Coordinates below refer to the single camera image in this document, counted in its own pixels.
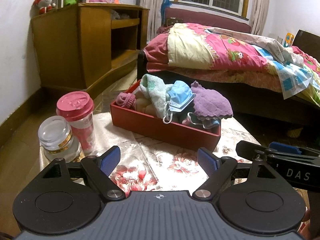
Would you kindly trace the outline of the purple quilted cloth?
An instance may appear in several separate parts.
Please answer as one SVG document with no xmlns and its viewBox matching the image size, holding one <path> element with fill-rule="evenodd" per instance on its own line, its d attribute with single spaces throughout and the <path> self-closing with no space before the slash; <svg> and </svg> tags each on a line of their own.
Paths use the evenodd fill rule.
<svg viewBox="0 0 320 240">
<path fill-rule="evenodd" d="M 218 91 L 205 89 L 197 81 L 190 85 L 195 94 L 194 114 L 199 120 L 228 119 L 233 117 L 233 110 L 227 98 Z"/>
</svg>

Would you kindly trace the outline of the maroon knitted sock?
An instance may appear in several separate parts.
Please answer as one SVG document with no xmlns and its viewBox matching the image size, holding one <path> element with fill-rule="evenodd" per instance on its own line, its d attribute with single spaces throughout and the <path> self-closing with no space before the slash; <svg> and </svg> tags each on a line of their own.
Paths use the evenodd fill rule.
<svg viewBox="0 0 320 240">
<path fill-rule="evenodd" d="M 136 96 L 135 96 L 135 94 L 132 94 L 132 93 L 121 92 L 116 97 L 115 104 L 119 107 L 122 107 L 122 108 L 135 110 Z"/>
</svg>

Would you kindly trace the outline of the blue face mask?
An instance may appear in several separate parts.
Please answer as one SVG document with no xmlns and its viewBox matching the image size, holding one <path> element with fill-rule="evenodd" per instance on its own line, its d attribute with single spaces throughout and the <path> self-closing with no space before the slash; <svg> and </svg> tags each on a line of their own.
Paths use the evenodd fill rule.
<svg viewBox="0 0 320 240">
<path fill-rule="evenodd" d="M 165 102 L 165 115 L 163 122 L 169 124 L 173 120 L 173 116 L 185 110 L 194 100 L 196 94 L 183 81 L 177 80 L 166 92 L 168 98 Z"/>
</svg>

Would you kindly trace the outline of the mint green towel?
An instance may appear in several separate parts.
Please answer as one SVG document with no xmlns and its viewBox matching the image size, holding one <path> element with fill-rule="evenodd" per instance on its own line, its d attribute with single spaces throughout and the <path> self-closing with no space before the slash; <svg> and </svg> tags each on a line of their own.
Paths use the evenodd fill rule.
<svg viewBox="0 0 320 240">
<path fill-rule="evenodd" d="M 165 116 L 166 94 L 170 85 L 166 85 L 163 80 L 157 76 L 145 74 L 140 80 L 140 90 L 143 95 L 150 99 L 159 118 Z"/>
</svg>

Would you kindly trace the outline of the red storage box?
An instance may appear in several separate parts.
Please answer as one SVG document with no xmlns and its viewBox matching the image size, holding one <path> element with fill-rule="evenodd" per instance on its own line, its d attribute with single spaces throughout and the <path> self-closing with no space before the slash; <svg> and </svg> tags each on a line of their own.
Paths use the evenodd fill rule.
<svg viewBox="0 0 320 240">
<path fill-rule="evenodd" d="M 139 84 L 140 81 L 134 84 L 126 93 L 134 94 L 133 92 L 139 87 Z M 178 114 L 187 113 L 188 107 Z M 117 106 L 115 102 L 111 104 L 111 115 L 115 126 L 189 150 L 196 151 L 201 147 L 205 147 L 213 151 L 220 140 L 220 126 L 210 131 L 196 129 L 175 122 L 175 115 L 171 123 L 165 124 L 163 118 L 140 113 L 133 109 L 122 108 Z"/>
</svg>

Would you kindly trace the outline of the glass jar gold label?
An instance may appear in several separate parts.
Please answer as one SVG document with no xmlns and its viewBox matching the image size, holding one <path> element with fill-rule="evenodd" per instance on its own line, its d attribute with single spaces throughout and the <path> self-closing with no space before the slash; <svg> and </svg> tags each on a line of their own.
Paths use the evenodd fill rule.
<svg viewBox="0 0 320 240">
<path fill-rule="evenodd" d="M 49 161 L 64 158 L 66 163 L 79 162 L 84 157 L 78 138 L 62 116 L 55 115 L 44 120 L 39 126 L 38 138 Z"/>
</svg>

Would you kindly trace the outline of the pink lidded plastic cup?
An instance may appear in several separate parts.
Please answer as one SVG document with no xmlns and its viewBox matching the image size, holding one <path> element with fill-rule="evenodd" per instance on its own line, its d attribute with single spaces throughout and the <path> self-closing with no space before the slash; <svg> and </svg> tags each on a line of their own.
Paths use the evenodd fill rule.
<svg viewBox="0 0 320 240">
<path fill-rule="evenodd" d="M 95 147 L 93 109 L 94 102 L 84 91 L 67 93 L 56 103 L 57 115 L 64 117 L 70 124 L 84 154 L 91 153 Z"/>
</svg>

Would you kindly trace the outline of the cream plush toy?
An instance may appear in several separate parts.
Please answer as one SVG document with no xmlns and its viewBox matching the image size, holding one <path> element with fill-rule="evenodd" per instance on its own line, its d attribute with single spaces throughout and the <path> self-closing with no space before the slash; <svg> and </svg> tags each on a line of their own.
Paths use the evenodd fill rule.
<svg viewBox="0 0 320 240">
<path fill-rule="evenodd" d="M 150 99 L 147 99 L 142 93 L 140 87 L 137 87 L 134 90 L 134 95 L 136 97 L 136 106 L 135 110 L 151 116 L 157 116 L 156 109 L 153 106 Z"/>
</svg>

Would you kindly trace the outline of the wooden cabinet desk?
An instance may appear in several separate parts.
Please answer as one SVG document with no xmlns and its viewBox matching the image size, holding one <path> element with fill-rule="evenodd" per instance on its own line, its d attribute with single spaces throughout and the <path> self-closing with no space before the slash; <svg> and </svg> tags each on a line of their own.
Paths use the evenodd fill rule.
<svg viewBox="0 0 320 240">
<path fill-rule="evenodd" d="M 33 17 L 41 86 L 96 98 L 135 68 L 146 46 L 148 16 L 137 5 L 78 3 Z"/>
</svg>

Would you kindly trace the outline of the dark red bed headboard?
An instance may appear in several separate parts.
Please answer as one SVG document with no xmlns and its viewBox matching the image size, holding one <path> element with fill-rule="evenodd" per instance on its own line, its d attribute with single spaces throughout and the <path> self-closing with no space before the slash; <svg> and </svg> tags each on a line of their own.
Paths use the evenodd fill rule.
<svg viewBox="0 0 320 240">
<path fill-rule="evenodd" d="M 172 26 L 175 23 L 197 23 L 243 33 L 251 32 L 251 27 L 248 24 L 241 23 L 230 18 L 206 12 L 196 12 L 170 7 L 165 9 L 163 24 L 159 28 L 158 32 L 161 33 L 165 27 Z"/>
</svg>

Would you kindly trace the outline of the beige curtain right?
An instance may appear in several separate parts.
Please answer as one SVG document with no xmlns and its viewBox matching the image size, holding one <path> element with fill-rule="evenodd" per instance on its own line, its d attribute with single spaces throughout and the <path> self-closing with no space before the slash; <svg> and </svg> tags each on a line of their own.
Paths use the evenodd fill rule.
<svg viewBox="0 0 320 240">
<path fill-rule="evenodd" d="M 249 25 L 251 33 L 261 35 L 265 26 L 270 0 L 253 0 Z"/>
</svg>

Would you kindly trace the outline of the beige curtain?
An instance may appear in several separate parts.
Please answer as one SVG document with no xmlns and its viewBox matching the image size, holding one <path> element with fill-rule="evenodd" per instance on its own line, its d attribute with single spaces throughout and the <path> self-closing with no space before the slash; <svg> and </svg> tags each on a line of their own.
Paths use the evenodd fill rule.
<svg viewBox="0 0 320 240">
<path fill-rule="evenodd" d="M 270 0 L 253 0 L 249 25 L 251 33 L 261 35 L 265 26 Z"/>
<path fill-rule="evenodd" d="M 149 10 L 147 41 L 150 42 L 161 26 L 161 6 L 163 0 L 139 0 L 139 5 Z"/>
</svg>

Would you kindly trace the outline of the blue bag by bed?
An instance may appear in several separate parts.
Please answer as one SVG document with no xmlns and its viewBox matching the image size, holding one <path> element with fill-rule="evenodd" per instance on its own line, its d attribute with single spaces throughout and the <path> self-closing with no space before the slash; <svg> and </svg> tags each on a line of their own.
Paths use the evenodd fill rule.
<svg viewBox="0 0 320 240">
<path fill-rule="evenodd" d="M 163 0 L 161 4 L 161 25 L 165 23 L 165 10 L 171 6 L 170 0 Z"/>
</svg>

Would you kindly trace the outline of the green plush toy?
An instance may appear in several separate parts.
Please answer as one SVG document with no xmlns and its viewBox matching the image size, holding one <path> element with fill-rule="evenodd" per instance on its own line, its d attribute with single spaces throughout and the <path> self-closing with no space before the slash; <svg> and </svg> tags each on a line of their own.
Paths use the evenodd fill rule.
<svg viewBox="0 0 320 240">
<path fill-rule="evenodd" d="M 64 0 L 64 6 L 77 4 L 78 0 Z"/>
</svg>

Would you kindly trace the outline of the beige curtain left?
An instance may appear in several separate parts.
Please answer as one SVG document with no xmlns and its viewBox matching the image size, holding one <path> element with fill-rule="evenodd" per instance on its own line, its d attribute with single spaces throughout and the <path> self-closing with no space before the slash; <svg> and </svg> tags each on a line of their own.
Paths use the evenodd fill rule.
<svg viewBox="0 0 320 240">
<path fill-rule="evenodd" d="M 161 26 L 161 6 L 163 0 L 139 0 L 139 5 L 149 10 L 147 41 L 150 42 Z"/>
</svg>

